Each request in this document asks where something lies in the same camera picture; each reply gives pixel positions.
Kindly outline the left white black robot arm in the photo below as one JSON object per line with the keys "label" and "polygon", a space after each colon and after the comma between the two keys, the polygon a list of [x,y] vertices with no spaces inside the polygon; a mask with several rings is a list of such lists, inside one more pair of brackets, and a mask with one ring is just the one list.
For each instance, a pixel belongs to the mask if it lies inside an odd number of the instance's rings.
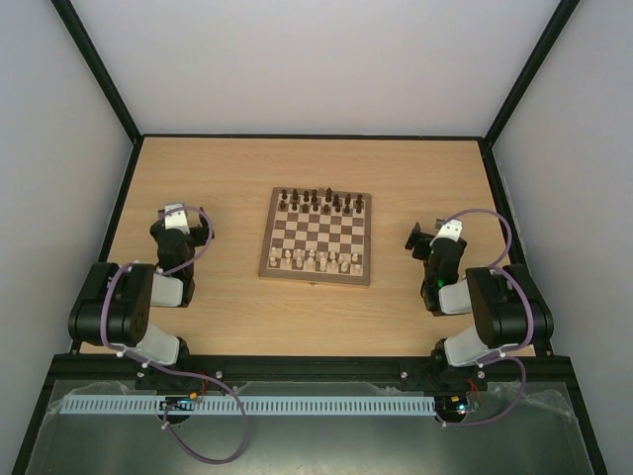
{"label": "left white black robot arm", "polygon": [[157,244],[158,264],[112,262],[92,265],[68,317],[74,340],[133,355],[145,364],[174,366],[187,352],[184,339],[149,321],[150,309],[186,308],[196,288],[195,249],[215,237],[209,224],[196,227],[150,227]]}

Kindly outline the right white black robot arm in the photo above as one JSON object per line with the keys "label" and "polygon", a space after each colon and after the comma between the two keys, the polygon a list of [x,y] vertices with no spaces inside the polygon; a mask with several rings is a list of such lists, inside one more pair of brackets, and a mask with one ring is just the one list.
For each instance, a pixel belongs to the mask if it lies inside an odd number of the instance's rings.
{"label": "right white black robot arm", "polygon": [[535,342],[547,341],[554,331],[551,311],[523,264],[471,267],[459,275],[467,243],[462,223],[452,220],[436,234],[415,224],[405,249],[423,263],[420,296],[435,317],[470,314],[474,323],[436,343],[431,375],[440,386],[455,386],[466,367],[482,367]]}

